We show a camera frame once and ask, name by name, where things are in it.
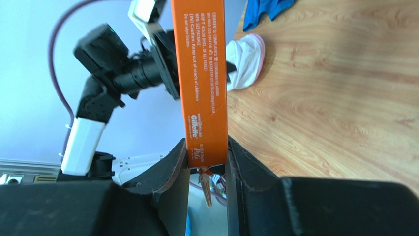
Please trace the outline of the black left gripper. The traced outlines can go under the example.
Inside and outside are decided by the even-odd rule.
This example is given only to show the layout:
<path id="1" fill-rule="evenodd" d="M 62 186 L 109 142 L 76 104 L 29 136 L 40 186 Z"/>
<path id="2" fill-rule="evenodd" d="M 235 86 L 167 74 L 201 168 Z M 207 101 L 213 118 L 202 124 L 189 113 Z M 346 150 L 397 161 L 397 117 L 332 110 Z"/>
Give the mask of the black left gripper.
<path id="1" fill-rule="evenodd" d="M 150 41 L 151 54 L 156 64 L 162 84 L 174 100 L 180 99 L 180 83 L 178 75 L 176 47 L 174 31 L 161 30 L 152 34 Z M 233 63 L 226 62 L 227 82 L 230 82 L 230 74 L 236 72 Z"/>

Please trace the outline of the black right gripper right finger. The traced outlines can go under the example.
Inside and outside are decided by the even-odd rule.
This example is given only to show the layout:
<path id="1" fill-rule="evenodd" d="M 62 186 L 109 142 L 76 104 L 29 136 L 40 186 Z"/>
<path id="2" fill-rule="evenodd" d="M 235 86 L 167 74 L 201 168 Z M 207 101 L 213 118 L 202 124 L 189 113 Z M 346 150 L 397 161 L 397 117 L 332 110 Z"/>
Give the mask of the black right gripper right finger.
<path id="1" fill-rule="evenodd" d="M 279 177 L 234 139 L 226 164 L 231 236 L 416 236 L 419 200 L 405 185 Z"/>

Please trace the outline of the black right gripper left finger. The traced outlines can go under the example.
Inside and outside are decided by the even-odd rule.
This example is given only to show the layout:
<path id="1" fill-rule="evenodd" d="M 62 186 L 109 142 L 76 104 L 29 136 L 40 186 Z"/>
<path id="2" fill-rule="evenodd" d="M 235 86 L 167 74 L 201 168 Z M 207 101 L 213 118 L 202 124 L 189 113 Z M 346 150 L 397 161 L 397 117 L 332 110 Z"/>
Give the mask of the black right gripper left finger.
<path id="1" fill-rule="evenodd" d="M 190 171 L 185 140 L 128 183 L 3 185 L 3 236 L 183 236 Z"/>

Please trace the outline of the orange Gillette Fusion5 razor box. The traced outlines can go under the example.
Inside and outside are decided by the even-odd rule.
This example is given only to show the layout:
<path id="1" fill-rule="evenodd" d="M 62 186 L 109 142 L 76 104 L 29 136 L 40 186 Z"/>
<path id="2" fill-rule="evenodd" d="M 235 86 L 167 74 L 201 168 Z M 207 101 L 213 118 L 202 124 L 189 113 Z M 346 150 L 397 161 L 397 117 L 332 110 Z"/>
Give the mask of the orange Gillette Fusion5 razor box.
<path id="1" fill-rule="evenodd" d="M 225 164 L 228 156 L 225 5 L 171 2 L 190 168 Z"/>

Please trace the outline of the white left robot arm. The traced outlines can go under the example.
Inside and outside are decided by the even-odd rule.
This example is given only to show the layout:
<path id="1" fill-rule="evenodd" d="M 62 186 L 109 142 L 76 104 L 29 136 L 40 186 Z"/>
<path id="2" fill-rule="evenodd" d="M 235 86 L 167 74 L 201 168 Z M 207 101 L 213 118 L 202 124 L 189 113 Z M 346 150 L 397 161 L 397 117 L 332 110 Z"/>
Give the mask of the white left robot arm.
<path id="1" fill-rule="evenodd" d="M 102 24 L 78 41 L 74 56 L 90 72 L 70 132 L 61 173 L 74 179 L 113 180 L 127 183 L 140 173 L 135 162 L 96 150 L 103 129 L 122 95 L 136 99 L 140 91 L 163 84 L 180 98 L 175 34 L 159 30 L 151 35 L 150 49 L 132 56 L 108 25 Z"/>

